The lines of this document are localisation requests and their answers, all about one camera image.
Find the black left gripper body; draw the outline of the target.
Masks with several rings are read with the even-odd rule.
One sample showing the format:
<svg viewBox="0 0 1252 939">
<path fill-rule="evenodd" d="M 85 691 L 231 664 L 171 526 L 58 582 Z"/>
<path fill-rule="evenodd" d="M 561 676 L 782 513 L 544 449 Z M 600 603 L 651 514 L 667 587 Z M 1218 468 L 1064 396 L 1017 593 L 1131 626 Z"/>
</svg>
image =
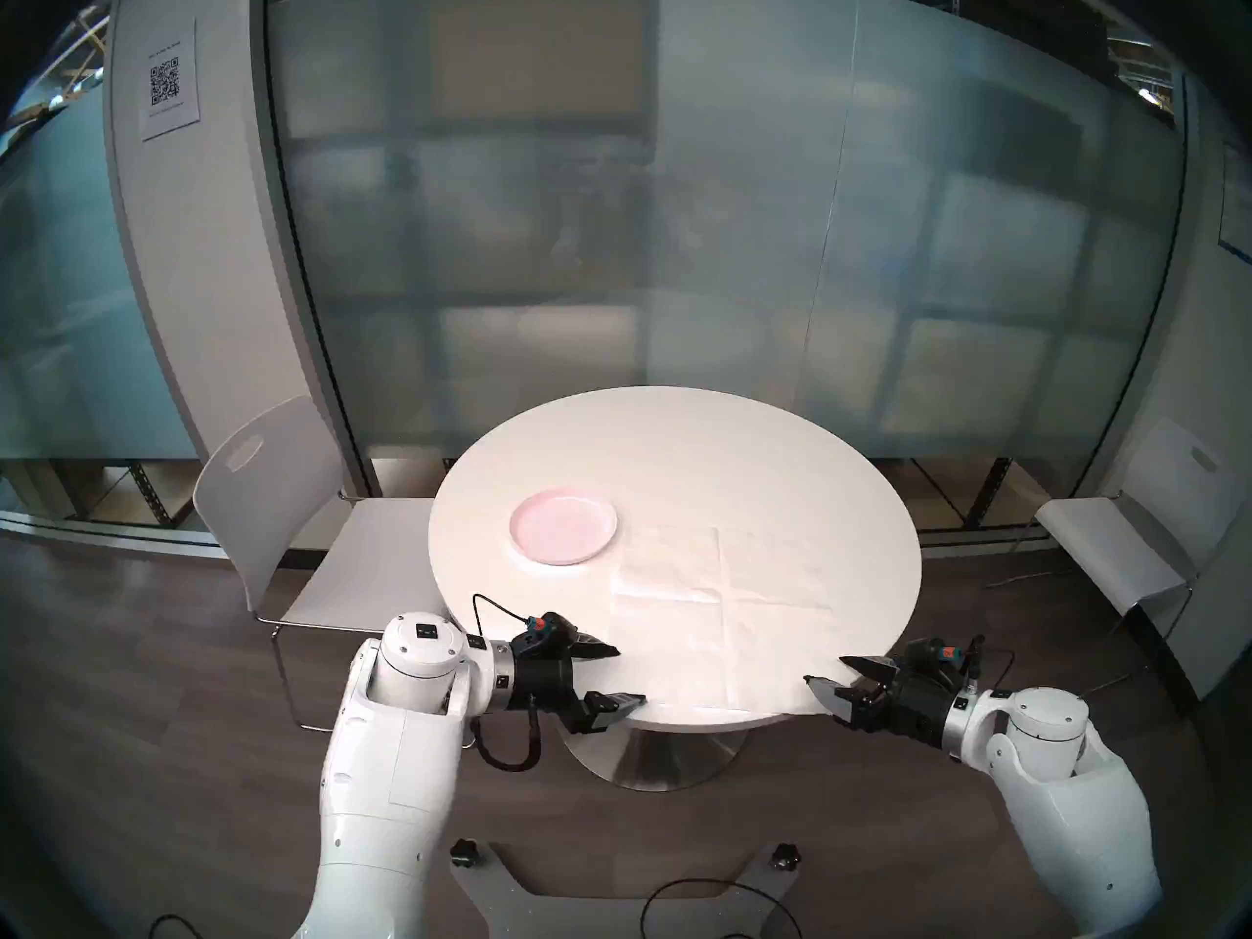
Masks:
<svg viewBox="0 0 1252 939">
<path fill-rule="evenodd" d="M 592 732 L 592 715 L 573 686 L 572 656 L 568 646 L 545 644 L 525 649 L 511 644 L 515 659 L 510 711 L 553 714 L 571 734 Z"/>
</svg>

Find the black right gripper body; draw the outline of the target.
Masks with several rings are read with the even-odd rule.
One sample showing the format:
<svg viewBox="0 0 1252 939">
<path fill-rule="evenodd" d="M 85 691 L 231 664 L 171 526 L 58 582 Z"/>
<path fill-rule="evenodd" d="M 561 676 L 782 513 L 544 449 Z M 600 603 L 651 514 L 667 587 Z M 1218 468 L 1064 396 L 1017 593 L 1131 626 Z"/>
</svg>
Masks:
<svg viewBox="0 0 1252 939">
<path fill-rule="evenodd" d="M 853 729 L 910 737 L 942 749 L 944 729 L 954 704 L 954 689 L 911 669 L 878 665 L 861 669 Z"/>
</svg>

